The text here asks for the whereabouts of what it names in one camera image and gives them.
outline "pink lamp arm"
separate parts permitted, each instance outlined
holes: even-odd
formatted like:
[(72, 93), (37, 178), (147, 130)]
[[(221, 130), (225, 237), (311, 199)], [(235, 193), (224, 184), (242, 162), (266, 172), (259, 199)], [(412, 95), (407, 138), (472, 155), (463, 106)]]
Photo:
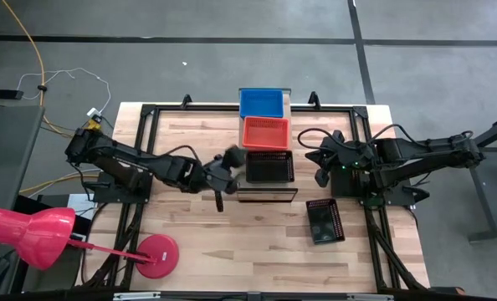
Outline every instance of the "pink lamp arm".
[(119, 255), (119, 256), (124, 256), (127, 258), (133, 258), (133, 259), (136, 259), (136, 260), (139, 260), (142, 262), (146, 262), (146, 263), (157, 263), (156, 258), (149, 258), (147, 256), (131, 254), (131, 253), (126, 253), (126, 252), (122, 252), (122, 251), (116, 251), (113, 249), (109, 249), (107, 247), (99, 247), (99, 246), (96, 246), (96, 245), (89, 243), (89, 242), (81, 242), (81, 241), (76, 241), (74, 239), (69, 239), (68, 244), (71, 246), (74, 246), (74, 247), (88, 248), (91, 250), (95, 249), (98, 251), (107, 252), (107, 253), (111, 253), (111, 254), (115, 254), (115, 255)]

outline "gray floor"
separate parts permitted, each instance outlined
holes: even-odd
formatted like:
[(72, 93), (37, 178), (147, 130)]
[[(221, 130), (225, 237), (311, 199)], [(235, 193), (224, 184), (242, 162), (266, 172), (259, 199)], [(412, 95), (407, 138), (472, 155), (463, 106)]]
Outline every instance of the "gray floor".
[[(28, 0), (10, 1), (33, 34), (166, 37), (352, 38), (345, 0)], [(497, 1), (356, 0), (364, 38), (497, 39)], [(0, 3), (0, 33), (20, 33)], [(40, 43), (47, 70), (86, 68), (110, 82), (105, 111), (122, 101), (235, 101), (242, 86), (290, 87), (294, 102), (316, 90), (324, 103), (365, 104), (354, 46)], [(378, 104), (411, 135), (439, 137), (497, 120), (497, 48), (366, 47)], [(0, 42), (0, 88), (38, 72), (28, 43)], [(80, 72), (49, 84), (47, 116), (75, 127), (101, 107), (105, 86)], [(26, 95), (38, 81), (23, 82)], [(20, 100), (20, 105), (36, 104)], [(62, 176), (68, 142), (39, 134), (23, 186)], [(470, 245), (486, 229), (467, 171), (435, 172), (417, 215), (432, 285), (497, 297), (497, 241)], [(49, 193), (79, 192), (77, 182)]]

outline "black tray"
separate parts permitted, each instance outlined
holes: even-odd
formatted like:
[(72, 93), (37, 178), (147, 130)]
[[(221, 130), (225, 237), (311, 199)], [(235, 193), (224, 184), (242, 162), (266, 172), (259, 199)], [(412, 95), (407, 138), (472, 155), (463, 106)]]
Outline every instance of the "black tray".
[(335, 199), (307, 201), (306, 209), (314, 244), (346, 240)]
[(287, 183), (295, 181), (291, 150), (249, 151), (248, 183)]

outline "pink lamp base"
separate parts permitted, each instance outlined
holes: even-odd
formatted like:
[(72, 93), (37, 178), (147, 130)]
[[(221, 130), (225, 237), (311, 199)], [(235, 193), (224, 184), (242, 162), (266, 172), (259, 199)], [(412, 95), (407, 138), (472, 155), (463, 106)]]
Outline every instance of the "pink lamp base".
[(176, 242), (167, 235), (151, 235), (141, 242), (137, 252), (156, 258), (157, 263), (138, 263), (137, 270), (142, 276), (158, 279), (171, 273), (178, 263), (180, 253)]

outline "pink lamp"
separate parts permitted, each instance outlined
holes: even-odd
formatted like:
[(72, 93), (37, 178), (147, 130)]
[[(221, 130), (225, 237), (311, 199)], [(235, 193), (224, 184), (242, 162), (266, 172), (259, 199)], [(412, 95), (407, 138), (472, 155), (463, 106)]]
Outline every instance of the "pink lamp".
[(141, 262), (137, 270), (147, 278), (163, 278), (177, 265), (178, 247), (166, 235), (149, 236), (137, 248), (145, 255), (137, 255), (70, 239), (74, 222), (72, 208), (51, 208), (33, 215), (0, 209), (0, 243), (14, 246), (21, 259), (41, 270), (51, 267), (67, 244), (136, 259)]

